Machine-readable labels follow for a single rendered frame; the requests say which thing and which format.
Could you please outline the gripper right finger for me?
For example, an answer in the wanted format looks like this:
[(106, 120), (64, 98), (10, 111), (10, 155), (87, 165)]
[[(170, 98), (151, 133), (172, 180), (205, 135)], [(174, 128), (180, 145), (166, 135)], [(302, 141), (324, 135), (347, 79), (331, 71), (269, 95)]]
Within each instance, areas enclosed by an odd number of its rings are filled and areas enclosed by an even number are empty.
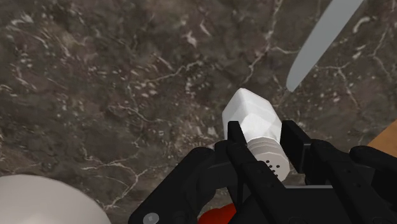
[(397, 224), (397, 158), (370, 146), (348, 153), (310, 138), (294, 121), (282, 121), (280, 144), (313, 185), (332, 185), (352, 224)]

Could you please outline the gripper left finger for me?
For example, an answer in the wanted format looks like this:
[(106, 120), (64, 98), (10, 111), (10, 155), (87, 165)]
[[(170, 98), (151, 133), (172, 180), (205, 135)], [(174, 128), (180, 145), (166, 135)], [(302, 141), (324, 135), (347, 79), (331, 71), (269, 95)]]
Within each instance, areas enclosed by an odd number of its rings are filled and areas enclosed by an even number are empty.
[(282, 148), (271, 138), (249, 143), (238, 121), (214, 149), (194, 148), (129, 216), (128, 224), (199, 224), (216, 190), (226, 188), (237, 212), (227, 224), (287, 224)]

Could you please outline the white salt shaker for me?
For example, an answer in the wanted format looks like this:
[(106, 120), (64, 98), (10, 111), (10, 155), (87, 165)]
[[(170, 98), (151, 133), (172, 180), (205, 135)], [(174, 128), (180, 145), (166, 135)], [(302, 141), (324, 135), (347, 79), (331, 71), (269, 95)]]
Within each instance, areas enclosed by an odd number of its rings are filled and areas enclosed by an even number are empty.
[(222, 121), (224, 136), (227, 123), (238, 121), (254, 157), (265, 162), (280, 181), (286, 179), (290, 166), (280, 144), (282, 122), (268, 100), (240, 88), (223, 110)]

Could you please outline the red round object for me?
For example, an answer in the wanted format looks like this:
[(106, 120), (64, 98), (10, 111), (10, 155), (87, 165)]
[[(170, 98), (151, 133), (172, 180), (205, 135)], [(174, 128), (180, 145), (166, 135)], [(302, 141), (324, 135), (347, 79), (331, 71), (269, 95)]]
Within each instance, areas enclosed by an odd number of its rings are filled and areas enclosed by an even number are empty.
[(210, 209), (198, 219), (197, 224), (228, 224), (235, 213), (236, 208), (234, 204)]

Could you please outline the brown wooden board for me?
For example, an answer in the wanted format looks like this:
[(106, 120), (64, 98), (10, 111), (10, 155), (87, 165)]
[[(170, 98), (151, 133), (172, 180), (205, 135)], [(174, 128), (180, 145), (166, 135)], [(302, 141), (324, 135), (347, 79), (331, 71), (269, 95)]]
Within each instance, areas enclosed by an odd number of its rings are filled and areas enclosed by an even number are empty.
[(397, 120), (369, 142), (368, 146), (397, 158)]

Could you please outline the grey table knife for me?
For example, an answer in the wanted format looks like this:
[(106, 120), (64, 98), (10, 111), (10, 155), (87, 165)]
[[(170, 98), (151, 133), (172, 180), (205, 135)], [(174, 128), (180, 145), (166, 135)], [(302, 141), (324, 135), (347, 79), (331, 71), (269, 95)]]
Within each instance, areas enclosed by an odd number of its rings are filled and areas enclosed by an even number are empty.
[(334, 42), (364, 0), (331, 0), (298, 52), (286, 79), (293, 92)]

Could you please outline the white round plate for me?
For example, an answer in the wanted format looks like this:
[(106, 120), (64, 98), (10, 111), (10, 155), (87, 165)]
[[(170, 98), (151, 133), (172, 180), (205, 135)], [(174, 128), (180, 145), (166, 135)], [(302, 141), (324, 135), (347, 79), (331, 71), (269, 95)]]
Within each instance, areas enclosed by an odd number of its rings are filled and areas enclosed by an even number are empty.
[(54, 179), (0, 177), (0, 224), (111, 224), (88, 195)]

